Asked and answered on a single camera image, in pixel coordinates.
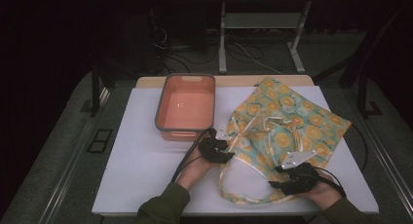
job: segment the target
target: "orange plastic container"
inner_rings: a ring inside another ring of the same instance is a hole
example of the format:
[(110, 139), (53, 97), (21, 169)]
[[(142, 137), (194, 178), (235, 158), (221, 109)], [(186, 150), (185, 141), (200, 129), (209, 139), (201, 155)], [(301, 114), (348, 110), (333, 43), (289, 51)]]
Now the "orange plastic container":
[(194, 141), (213, 126), (215, 78), (207, 74), (172, 74), (164, 84), (155, 117), (165, 140)]

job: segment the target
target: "wrist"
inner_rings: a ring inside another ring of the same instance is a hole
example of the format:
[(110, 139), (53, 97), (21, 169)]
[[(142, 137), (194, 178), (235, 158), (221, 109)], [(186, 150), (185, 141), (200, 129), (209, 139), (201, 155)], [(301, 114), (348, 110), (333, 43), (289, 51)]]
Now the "wrist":
[(335, 190), (319, 194), (311, 198), (310, 200), (313, 201), (321, 210), (326, 210), (338, 201), (340, 201), (343, 197)]
[(186, 168), (179, 174), (178, 178), (176, 179), (176, 183), (189, 191), (204, 177), (206, 173), (207, 169)]

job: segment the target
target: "floor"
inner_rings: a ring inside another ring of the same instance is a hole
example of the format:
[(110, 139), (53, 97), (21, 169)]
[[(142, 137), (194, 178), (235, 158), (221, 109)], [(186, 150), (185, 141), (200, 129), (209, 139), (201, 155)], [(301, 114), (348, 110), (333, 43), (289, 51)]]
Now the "floor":
[[(254, 74), (296, 74), (289, 56), (286, 42), (293, 36), (291, 31), (228, 31), (227, 75)], [(363, 32), (304, 33), (298, 46), (298, 53), (306, 71), (315, 76), (323, 70), (349, 56), (364, 37)], [(218, 72), (217, 32), (208, 32), (209, 46), (205, 51), (194, 51), (184, 42), (173, 42), (173, 53), (165, 58), (162, 71), (208, 73)], [(357, 85), (342, 89), (337, 81), (341, 71), (319, 81), (317, 85), (335, 112), (352, 121), (356, 129), (349, 129), (345, 139), (363, 170), (364, 178), (377, 200), (384, 223), (413, 223), (412, 210), (405, 201), (411, 201), (409, 190), (413, 187), (410, 172), (413, 155), (412, 130), (404, 123), (397, 111), (387, 101), (374, 83), (368, 84), (369, 101), (375, 101), (383, 115), (363, 119), (356, 110)], [(94, 198), (104, 173), (111, 147), (122, 121), (123, 113), (135, 80), (117, 80), (114, 88), (104, 90), (101, 108), (91, 117), (91, 74), (77, 86), (66, 109), (60, 116), (32, 170), (27, 175), (18, 194), (1, 223), (133, 223), (132, 217), (101, 217), (91, 213)], [(97, 130), (112, 130), (107, 149), (101, 154), (87, 152)], [(362, 141), (366, 141), (367, 151)], [(395, 170), (388, 164), (386, 152), (394, 163)], [(242, 223), (295, 223), (292, 220), (277, 220), (277, 217), (245, 218)], [(207, 219), (215, 223), (232, 223), (235, 219)], [(184, 218), (186, 223), (195, 222)], [(322, 216), (311, 223), (328, 223)]]

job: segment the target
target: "yellow patterned fabric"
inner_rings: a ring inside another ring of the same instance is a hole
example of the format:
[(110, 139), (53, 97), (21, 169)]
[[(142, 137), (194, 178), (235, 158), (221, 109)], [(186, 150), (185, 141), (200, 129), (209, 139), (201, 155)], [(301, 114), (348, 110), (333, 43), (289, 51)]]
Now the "yellow patterned fabric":
[[(324, 168), (351, 122), (312, 103), (273, 77), (266, 77), (233, 113), (228, 125), (228, 151), (269, 181), (284, 182), (278, 174), (287, 152), (315, 150), (308, 162)], [(221, 166), (221, 196), (235, 204), (262, 204), (288, 200), (280, 190), (265, 199), (231, 194), (223, 190), (223, 176), (231, 161)]]

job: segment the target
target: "person's right hand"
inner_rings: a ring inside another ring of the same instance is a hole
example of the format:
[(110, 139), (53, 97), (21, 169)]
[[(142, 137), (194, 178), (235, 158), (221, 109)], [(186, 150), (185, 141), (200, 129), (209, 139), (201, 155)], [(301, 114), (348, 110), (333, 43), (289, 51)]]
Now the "person's right hand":
[(181, 185), (188, 191), (201, 179), (203, 179), (210, 169), (218, 167), (218, 164), (210, 163), (202, 157), (198, 147), (199, 145), (196, 146), (192, 154), (186, 160), (186, 163), (189, 164), (182, 169), (176, 180), (177, 184)]
[[(319, 172), (319, 176), (333, 181), (332, 177), (325, 173)], [(343, 198), (333, 187), (320, 181), (310, 192), (301, 193), (298, 196), (314, 202), (321, 210), (328, 209)]]

